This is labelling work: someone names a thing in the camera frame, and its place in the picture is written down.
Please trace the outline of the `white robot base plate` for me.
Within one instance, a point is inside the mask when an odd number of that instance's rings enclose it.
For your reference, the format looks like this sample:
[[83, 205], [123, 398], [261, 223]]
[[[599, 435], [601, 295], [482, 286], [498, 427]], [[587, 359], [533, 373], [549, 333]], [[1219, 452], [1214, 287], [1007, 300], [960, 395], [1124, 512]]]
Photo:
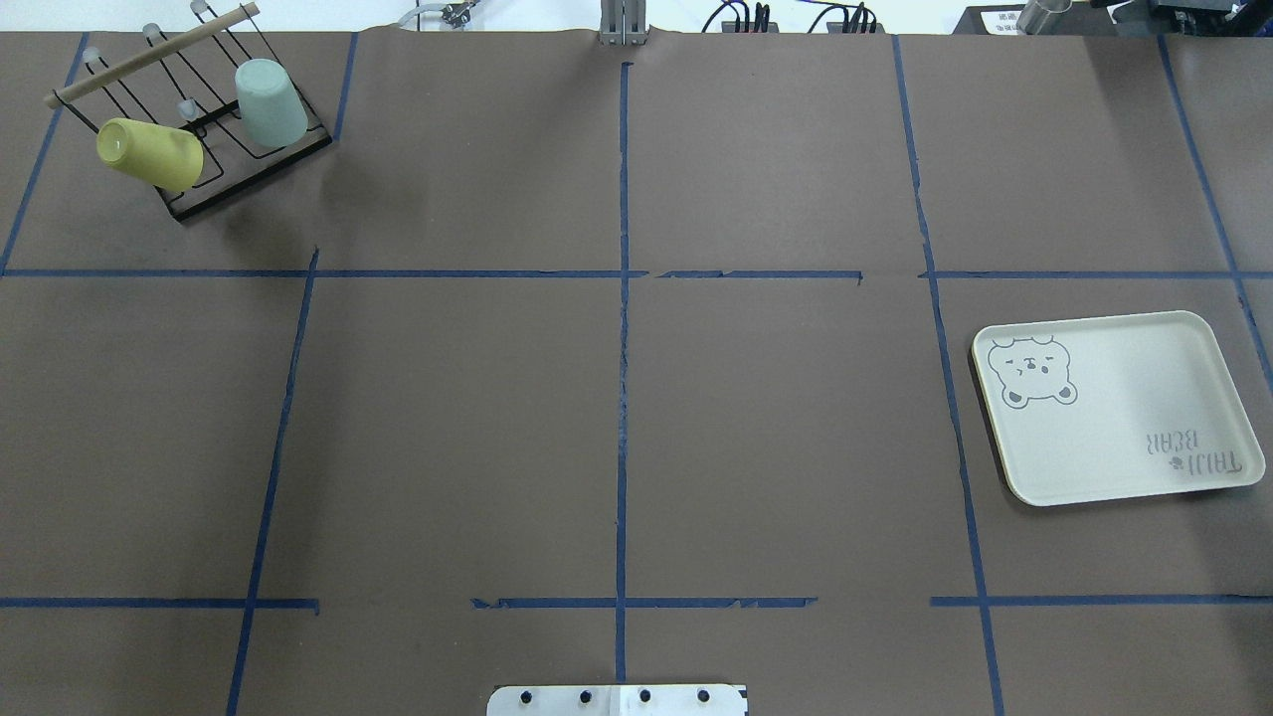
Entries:
[[509, 685], [489, 697], [486, 715], [749, 715], [742, 685]]

